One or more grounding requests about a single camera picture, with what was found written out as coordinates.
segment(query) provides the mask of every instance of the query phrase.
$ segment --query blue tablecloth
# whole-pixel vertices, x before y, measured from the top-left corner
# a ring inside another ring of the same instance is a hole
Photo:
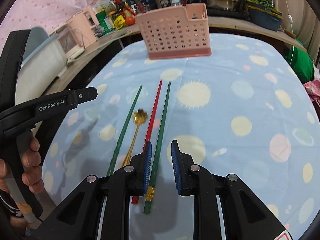
[[[193,236],[193,197],[178,196],[170,143],[220,176],[237,174],[292,234],[299,237],[320,208],[320,125],[308,95],[282,56],[269,44],[230,34],[211,34],[210,57],[152,61],[143,41],[118,53],[92,80],[96,100],[70,111],[43,166],[46,190],[59,204],[87,175],[106,175],[133,99],[151,113],[163,86],[152,133],[155,149],[165,92],[171,84],[167,121],[151,215],[144,199],[130,205],[130,238]],[[148,122],[138,133],[140,153]],[[116,168],[135,130],[128,126]]]

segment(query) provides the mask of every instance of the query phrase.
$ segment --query red label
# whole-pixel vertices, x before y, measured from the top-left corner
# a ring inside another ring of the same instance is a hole
[[[274,240],[292,240],[288,231],[283,231],[276,239]]]

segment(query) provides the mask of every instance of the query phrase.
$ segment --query gold spoon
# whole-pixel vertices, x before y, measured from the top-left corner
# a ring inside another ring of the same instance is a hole
[[[129,165],[130,160],[131,160],[131,153],[132,153],[133,146],[134,146],[134,143],[137,138],[139,127],[140,127],[140,125],[142,125],[146,122],[148,115],[146,112],[143,111],[143,109],[139,109],[137,112],[133,113],[132,117],[133,117],[133,122],[137,125],[137,128],[136,128],[136,131],[134,132],[134,136],[133,136],[129,151],[122,162],[122,167]]]

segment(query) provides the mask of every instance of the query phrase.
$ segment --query blue basket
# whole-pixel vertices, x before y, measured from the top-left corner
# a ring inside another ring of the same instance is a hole
[[[258,7],[258,8],[260,8],[260,9],[263,9],[263,10],[264,10],[264,6],[261,5],[261,4],[259,4],[259,3],[254,3],[254,2],[246,1],[246,4],[247,4],[247,5],[254,6],[254,7]],[[273,13],[275,13],[275,14],[277,14],[277,15],[279,15],[279,16],[282,17],[282,12],[277,12],[277,11],[275,11],[275,10],[271,10],[271,12],[273,12]]]
[[[279,30],[282,23],[282,19],[252,8],[248,8],[248,10],[251,21],[254,24],[275,32]]]

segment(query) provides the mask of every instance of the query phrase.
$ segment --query hand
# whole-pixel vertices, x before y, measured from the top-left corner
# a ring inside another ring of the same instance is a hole
[[[22,155],[23,166],[29,168],[29,170],[22,174],[22,181],[29,186],[31,192],[38,194],[43,191],[44,184],[42,181],[42,171],[39,166],[41,163],[41,156],[38,153],[40,144],[38,140],[33,137],[30,143],[31,150],[25,152]],[[0,159],[0,189],[10,193],[9,189],[4,181],[4,177],[7,175],[8,167],[4,160]],[[14,228],[26,228],[27,221],[22,218],[10,217],[10,223]]]

